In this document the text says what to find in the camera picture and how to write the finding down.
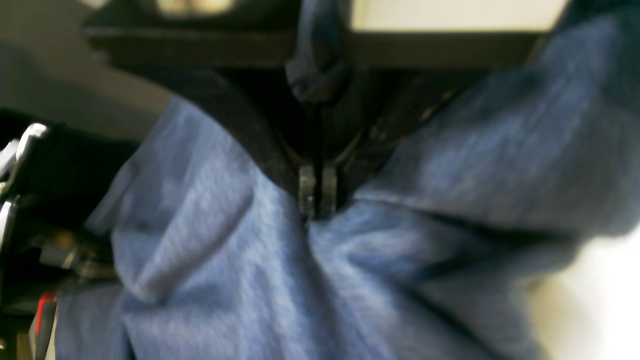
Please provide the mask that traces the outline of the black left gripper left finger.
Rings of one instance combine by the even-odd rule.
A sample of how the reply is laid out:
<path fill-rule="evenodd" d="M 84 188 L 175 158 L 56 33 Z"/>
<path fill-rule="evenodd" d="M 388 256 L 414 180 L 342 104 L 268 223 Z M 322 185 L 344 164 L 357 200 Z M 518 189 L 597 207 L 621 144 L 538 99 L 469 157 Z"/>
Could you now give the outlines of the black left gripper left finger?
<path fill-rule="evenodd" d="M 181 96 L 317 215 L 306 114 L 286 80 L 299 0 L 108 0 L 82 24 L 101 62 Z"/>

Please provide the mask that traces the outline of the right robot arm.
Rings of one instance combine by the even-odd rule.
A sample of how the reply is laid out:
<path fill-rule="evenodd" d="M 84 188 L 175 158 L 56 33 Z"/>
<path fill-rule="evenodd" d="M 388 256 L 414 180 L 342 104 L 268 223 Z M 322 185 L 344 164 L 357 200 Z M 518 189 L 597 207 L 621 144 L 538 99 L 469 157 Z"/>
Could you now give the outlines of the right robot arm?
<path fill-rule="evenodd" d="M 130 140 L 1 110 L 1 350 L 55 355 L 59 293 L 114 281 L 107 235 L 86 221 L 137 150 Z"/>

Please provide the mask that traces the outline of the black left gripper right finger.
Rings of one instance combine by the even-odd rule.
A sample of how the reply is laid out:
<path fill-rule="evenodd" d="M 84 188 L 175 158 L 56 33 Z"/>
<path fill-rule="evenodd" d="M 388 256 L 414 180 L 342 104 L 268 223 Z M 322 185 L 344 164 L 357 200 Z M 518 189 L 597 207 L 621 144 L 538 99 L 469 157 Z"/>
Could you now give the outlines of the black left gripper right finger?
<path fill-rule="evenodd" d="M 343 35 L 318 101 L 318 218 L 332 217 L 402 139 L 496 68 L 528 62 L 548 29 Z"/>

